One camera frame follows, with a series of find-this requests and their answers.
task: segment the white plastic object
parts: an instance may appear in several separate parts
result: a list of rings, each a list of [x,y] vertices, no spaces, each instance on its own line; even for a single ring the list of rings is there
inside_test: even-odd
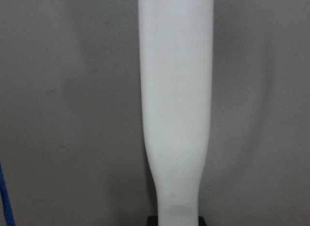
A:
[[[159,226],[198,226],[210,128],[213,0],[139,0],[143,132]]]

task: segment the black holder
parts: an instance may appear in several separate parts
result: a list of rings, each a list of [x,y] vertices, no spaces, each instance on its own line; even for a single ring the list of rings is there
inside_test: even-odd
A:
[[[199,226],[207,226],[202,216],[198,217]],[[158,226],[158,216],[149,216],[147,217],[147,226]]]

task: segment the blue cord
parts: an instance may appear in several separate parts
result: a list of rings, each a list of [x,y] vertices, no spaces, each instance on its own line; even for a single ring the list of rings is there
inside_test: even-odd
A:
[[[10,204],[10,199],[8,195],[8,191],[6,189],[4,176],[1,168],[0,163],[0,192],[1,192],[1,198],[2,198],[2,204],[3,204],[3,213],[4,218],[6,221],[6,226],[15,226],[13,212]]]

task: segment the gray surface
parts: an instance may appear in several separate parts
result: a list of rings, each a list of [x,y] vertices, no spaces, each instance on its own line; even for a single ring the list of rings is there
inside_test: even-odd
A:
[[[309,5],[215,0],[208,226],[310,225]],[[145,225],[156,208],[137,0],[0,0],[0,22],[0,160],[17,225]]]

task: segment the blue wire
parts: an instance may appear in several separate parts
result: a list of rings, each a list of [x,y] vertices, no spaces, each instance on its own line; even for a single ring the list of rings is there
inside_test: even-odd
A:
[[[3,213],[4,218],[6,221],[6,226],[15,226],[13,212],[10,204],[10,199],[8,195],[8,191],[6,189],[4,176],[1,168],[0,163],[0,192],[1,192],[1,198],[2,198],[2,204],[3,204]]]

